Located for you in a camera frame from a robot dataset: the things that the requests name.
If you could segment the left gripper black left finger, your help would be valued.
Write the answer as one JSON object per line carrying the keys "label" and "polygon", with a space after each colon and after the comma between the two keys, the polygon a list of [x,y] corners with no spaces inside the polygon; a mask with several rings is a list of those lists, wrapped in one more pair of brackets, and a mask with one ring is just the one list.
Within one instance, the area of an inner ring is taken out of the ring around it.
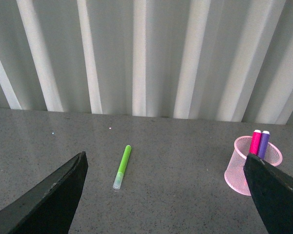
{"label": "left gripper black left finger", "polygon": [[66,234],[83,193],[88,162],[78,153],[0,210],[0,234]]}

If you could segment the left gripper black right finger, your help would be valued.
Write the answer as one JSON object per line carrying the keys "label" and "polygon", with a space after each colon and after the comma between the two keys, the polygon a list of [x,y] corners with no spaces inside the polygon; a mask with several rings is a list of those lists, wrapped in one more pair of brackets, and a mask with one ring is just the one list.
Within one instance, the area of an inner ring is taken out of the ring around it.
{"label": "left gripper black right finger", "polygon": [[248,154],[244,174],[267,232],[293,234],[293,177],[254,154]]}

